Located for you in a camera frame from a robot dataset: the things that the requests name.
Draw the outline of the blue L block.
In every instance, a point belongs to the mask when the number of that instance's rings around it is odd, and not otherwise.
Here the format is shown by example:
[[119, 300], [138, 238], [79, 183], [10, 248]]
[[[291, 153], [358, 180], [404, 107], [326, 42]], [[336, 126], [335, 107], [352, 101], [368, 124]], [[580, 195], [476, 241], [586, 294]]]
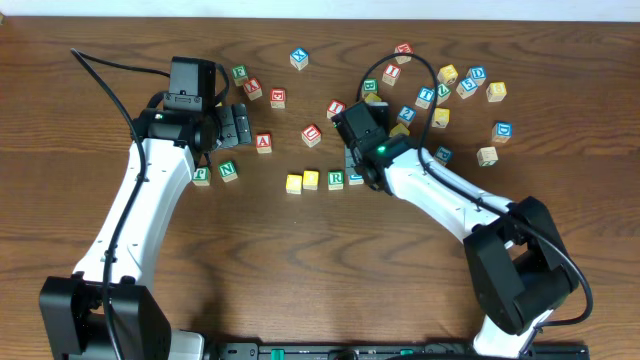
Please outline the blue L block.
[[364, 179], [362, 176], [357, 174], [351, 174], [349, 176], [349, 184], [350, 185], [360, 185], [364, 183]]

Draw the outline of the green R block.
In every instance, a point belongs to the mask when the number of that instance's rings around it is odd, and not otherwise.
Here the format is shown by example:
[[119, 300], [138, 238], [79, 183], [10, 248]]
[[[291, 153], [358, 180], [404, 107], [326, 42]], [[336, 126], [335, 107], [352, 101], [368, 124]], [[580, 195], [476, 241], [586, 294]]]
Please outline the green R block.
[[344, 172], [341, 170], [329, 171], [328, 172], [328, 189], [330, 191], [333, 190], [342, 190], [344, 188]]

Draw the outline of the red Q block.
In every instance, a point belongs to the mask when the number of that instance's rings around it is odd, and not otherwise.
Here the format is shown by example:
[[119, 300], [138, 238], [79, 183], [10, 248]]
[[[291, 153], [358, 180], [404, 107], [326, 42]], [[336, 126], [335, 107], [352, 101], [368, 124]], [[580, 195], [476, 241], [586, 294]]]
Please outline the red Q block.
[[286, 107], [286, 90], [284, 88], [271, 89], [270, 105], [274, 109], [284, 109]]

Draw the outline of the yellow O block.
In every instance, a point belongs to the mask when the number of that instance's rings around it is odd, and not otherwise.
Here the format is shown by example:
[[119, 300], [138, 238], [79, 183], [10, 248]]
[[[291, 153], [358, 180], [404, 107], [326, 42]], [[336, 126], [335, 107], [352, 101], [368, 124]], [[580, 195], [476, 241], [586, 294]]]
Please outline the yellow O block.
[[319, 172], [315, 170], [305, 170], [303, 172], [302, 186], [304, 190], [317, 190], [319, 186]]

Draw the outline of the yellow C block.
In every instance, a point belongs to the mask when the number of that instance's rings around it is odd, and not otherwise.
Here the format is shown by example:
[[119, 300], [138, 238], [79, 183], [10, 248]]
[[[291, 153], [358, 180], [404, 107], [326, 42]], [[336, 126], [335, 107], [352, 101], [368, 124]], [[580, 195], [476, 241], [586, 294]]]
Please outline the yellow C block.
[[303, 189], [303, 176], [288, 174], [286, 177], [285, 189], [289, 194], [301, 194]]

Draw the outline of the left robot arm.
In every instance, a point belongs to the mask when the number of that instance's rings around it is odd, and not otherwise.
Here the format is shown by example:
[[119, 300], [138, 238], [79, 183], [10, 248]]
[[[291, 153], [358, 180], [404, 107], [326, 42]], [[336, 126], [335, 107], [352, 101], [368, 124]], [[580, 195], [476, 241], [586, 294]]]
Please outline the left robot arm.
[[243, 104], [148, 107], [130, 123], [127, 169], [96, 239], [68, 277], [50, 276], [39, 307], [56, 359], [203, 359], [205, 338], [174, 329], [153, 297], [176, 204], [216, 150], [247, 145]]

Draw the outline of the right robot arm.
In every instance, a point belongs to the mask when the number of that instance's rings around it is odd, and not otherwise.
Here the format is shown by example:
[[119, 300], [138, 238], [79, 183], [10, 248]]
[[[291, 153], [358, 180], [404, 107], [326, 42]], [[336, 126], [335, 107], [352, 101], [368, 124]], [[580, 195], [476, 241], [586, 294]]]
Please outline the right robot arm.
[[417, 206], [462, 242], [485, 313], [476, 354], [526, 356], [537, 333], [554, 326], [553, 311], [588, 286], [541, 201], [488, 193], [405, 135], [350, 139], [345, 147], [369, 187]]

